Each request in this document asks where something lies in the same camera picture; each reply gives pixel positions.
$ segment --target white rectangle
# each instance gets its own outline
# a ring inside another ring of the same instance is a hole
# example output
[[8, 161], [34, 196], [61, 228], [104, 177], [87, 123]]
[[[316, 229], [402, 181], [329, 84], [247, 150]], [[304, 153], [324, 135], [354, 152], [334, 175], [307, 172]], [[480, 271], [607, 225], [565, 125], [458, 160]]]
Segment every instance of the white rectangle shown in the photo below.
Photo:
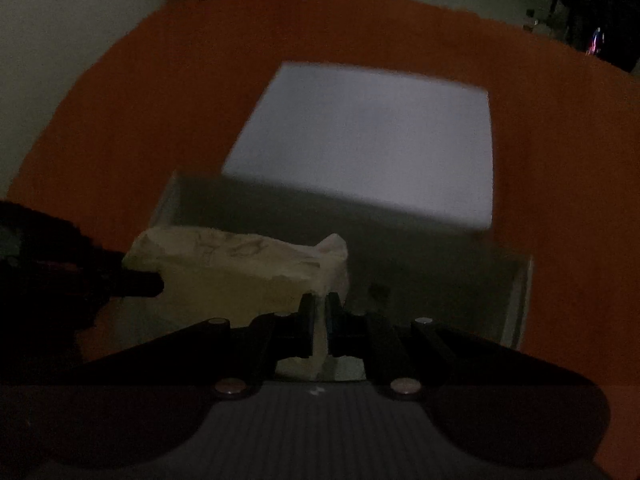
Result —
[[422, 76], [285, 63], [223, 174], [487, 229], [488, 95]]

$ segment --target round table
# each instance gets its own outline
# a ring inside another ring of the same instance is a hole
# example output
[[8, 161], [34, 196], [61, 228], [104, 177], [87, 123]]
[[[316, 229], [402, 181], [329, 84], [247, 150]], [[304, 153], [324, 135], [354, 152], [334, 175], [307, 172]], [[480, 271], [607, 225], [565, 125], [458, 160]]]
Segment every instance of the round table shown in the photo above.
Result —
[[[640, 473], [640, 84], [548, 38], [409, 0], [179, 0], [76, 83], [9, 200], [126, 251], [175, 170], [217, 174], [283, 60], [437, 76], [489, 92], [492, 238], [532, 254], [523, 350], [600, 384], [597, 455]], [[81, 337], [100, 355], [100, 322]]]

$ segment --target open box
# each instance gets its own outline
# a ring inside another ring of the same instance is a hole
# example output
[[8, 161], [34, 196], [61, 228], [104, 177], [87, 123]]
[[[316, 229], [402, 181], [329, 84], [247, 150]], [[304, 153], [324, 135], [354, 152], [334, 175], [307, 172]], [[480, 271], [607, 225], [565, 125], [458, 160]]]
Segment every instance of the open box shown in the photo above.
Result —
[[181, 174], [169, 181], [150, 225], [302, 245], [338, 233], [349, 250], [347, 310], [375, 310], [395, 324], [432, 317], [510, 348], [522, 340], [532, 261], [480, 243], [468, 230], [321, 194]]

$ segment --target metal pin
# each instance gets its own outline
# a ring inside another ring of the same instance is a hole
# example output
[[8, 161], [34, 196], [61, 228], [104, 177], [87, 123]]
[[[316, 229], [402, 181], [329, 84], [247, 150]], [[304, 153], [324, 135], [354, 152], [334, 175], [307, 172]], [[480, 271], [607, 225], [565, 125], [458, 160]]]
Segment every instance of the metal pin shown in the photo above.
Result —
[[394, 379], [389, 386], [396, 394], [400, 395], [413, 395], [418, 393], [422, 388], [420, 381], [412, 379], [411, 377]]
[[234, 396], [241, 394], [246, 390], [246, 383], [242, 379], [229, 377], [220, 379], [214, 386], [217, 393], [224, 396]]

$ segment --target white wall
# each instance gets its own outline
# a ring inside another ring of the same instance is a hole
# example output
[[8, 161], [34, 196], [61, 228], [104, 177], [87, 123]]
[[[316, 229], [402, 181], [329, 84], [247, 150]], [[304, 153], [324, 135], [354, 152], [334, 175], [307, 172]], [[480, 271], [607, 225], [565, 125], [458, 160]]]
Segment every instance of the white wall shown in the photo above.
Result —
[[0, 198], [79, 75], [165, 0], [0, 0]]

